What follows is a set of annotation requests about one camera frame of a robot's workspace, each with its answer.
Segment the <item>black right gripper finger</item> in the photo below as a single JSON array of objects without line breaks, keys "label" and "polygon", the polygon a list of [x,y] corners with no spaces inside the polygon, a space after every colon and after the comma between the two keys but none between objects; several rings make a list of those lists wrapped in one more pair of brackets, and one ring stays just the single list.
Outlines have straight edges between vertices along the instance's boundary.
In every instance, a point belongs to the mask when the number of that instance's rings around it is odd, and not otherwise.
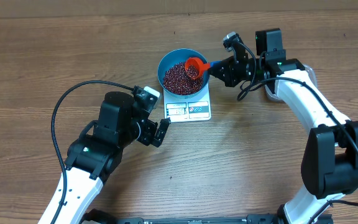
[{"label": "black right gripper finger", "polygon": [[230,74],[230,64],[232,63],[232,56],[224,60],[214,61],[210,63],[207,72],[215,78],[226,78]]},{"label": "black right gripper finger", "polygon": [[226,87],[235,87],[238,85],[239,80],[236,77],[221,77]]}]

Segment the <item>red scoop blue handle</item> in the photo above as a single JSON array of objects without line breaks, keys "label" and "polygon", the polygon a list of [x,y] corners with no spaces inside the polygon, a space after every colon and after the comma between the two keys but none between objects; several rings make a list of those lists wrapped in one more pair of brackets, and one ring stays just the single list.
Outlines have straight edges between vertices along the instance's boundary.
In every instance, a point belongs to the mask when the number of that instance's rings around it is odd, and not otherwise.
[{"label": "red scoop blue handle", "polygon": [[199,70],[198,78],[201,78],[203,76],[204,72],[206,72],[208,70],[208,68],[210,67],[210,62],[204,63],[198,57],[190,57],[185,62],[185,71],[190,65],[194,65]]}]

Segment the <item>red beans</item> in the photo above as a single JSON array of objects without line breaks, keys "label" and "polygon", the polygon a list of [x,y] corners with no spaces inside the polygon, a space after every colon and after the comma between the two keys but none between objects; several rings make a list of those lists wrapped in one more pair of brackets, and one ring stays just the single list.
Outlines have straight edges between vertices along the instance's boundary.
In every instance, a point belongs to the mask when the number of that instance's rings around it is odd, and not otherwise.
[{"label": "red beans", "polygon": [[165,72],[163,87],[176,95],[192,95],[203,87],[203,77],[192,80],[185,71],[185,62],[175,64]]},{"label": "red beans", "polygon": [[190,78],[192,78],[194,80],[197,79],[199,76],[199,70],[194,65],[190,65],[186,69],[186,73]]}]

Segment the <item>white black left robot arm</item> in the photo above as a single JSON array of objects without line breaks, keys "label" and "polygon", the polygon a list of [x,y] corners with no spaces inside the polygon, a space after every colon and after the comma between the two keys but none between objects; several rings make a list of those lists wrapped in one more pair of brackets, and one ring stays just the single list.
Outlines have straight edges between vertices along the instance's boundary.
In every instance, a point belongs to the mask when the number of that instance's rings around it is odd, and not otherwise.
[{"label": "white black left robot arm", "polygon": [[125,147],[133,141],[159,147],[170,125],[169,119],[148,119],[160,99],[150,87],[131,94],[112,91],[105,95],[99,117],[91,121],[68,148],[65,174],[40,223],[118,223],[97,209],[88,211],[109,176],[121,163]]}]

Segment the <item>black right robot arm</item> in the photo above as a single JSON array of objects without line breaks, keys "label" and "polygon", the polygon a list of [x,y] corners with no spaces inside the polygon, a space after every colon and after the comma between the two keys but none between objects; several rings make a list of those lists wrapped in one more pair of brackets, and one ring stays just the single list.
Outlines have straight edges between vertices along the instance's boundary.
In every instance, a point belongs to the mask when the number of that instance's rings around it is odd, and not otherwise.
[{"label": "black right robot arm", "polygon": [[256,223],[331,223],[325,210],[358,189],[358,121],[337,110],[318,90],[306,67],[288,58],[281,30],[255,34],[251,51],[240,35],[223,38],[227,59],[213,62],[208,74],[228,87],[240,86],[242,100],[250,91],[265,88],[269,96],[288,105],[306,130],[308,140],[301,162],[303,184],[274,215],[248,215]]}]

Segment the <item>white digital kitchen scale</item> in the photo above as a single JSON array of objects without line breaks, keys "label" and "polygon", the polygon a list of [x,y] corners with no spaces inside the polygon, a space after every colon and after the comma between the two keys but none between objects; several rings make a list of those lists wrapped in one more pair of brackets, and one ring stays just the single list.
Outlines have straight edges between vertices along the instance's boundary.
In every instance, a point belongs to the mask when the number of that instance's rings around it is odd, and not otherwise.
[{"label": "white digital kitchen scale", "polygon": [[197,94],[173,95],[163,91],[164,115],[172,123],[208,121],[211,119],[209,85],[206,84]]}]

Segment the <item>red beans in bowl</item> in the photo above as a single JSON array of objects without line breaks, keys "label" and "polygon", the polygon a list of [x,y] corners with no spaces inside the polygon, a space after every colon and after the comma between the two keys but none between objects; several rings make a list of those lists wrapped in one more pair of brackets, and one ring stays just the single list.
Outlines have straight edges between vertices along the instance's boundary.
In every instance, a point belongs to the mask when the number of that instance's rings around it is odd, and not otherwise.
[{"label": "red beans in bowl", "polygon": [[176,95],[192,95],[203,87],[203,77],[192,80],[185,71],[185,62],[175,64],[165,72],[163,87]]}]

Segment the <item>teal plastic bowl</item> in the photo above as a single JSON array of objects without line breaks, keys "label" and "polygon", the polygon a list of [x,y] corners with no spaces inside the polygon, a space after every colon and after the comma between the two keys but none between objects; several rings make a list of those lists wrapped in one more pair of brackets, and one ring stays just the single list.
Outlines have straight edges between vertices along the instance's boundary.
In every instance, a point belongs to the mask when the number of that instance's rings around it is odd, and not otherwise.
[{"label": "teal plastic bowl", "polygon": [[[175,64],[178,64],[180,62],[186,62],[186,60],[190,57],[198,57],[200,58],[204,63],[207,63],[207,60],[197,51],[192,50],[192,49],[176,49],[173,50],[171,52],[169,52],[168,54],[166,54],[163,59],[161,59],[159,65],[158,65],[158,69],[157,69],[157,77],[158,77],[158,81],[160,82],[163,90],[166,90],[163,87],[163,78],[165,76],[165,72],[167,70],[169,70],[171,67],[173,67]],[[203,87],[209,83],[209,75],[207,72],[204,72],[203,74]]]}]

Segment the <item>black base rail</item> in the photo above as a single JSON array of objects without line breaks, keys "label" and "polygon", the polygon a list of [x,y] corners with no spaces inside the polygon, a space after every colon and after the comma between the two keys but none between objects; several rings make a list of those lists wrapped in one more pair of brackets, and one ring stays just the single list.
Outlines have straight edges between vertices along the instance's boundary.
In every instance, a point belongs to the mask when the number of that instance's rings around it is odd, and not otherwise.
[{"label": "black base rail", "polygon": [[213,218],[116,218],[101,210],[92,209],[83,215],[80,224],[285,224],[276,214],[250,214],[246,217]]}]

